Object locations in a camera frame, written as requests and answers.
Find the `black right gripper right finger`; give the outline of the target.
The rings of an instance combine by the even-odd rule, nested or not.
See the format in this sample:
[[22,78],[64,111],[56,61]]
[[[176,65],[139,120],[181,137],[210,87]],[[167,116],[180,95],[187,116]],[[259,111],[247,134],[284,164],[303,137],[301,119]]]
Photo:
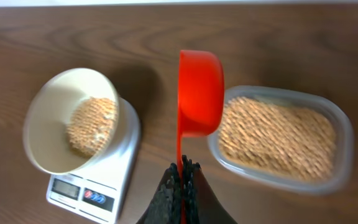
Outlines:
[[214,194],[200,164],[185,155],[181,159],[186,224],[237,224]]

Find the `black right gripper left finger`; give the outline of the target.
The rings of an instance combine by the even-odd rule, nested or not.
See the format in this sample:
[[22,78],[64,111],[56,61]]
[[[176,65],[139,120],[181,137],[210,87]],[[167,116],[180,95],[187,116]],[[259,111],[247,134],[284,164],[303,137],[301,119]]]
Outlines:
[[137,224],[180,224],[180,221],[181,182],[177,165],[171,163]]

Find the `red measuring scoop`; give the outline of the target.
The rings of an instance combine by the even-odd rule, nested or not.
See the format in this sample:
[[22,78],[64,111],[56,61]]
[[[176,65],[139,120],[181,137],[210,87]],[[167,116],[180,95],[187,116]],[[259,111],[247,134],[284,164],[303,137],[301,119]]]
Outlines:
[[181,139],[207,136],[218,128],[223,113],[224,75],[211,52],[181,50],[178,71],[177,166],[181,177],[181,223],[186,223],[183,199]]

